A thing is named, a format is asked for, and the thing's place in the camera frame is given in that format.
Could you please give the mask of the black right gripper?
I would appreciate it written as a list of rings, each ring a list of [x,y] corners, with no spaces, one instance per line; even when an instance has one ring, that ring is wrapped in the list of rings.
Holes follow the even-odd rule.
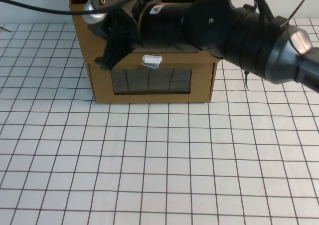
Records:
[[[96,57],[95,63],[112,70],[135,47],[186,47],[182,33],[185,11],[186,3],[136,0],[117,11],[113,23],[89,24],[89,30],[106,41],[103,55]]]

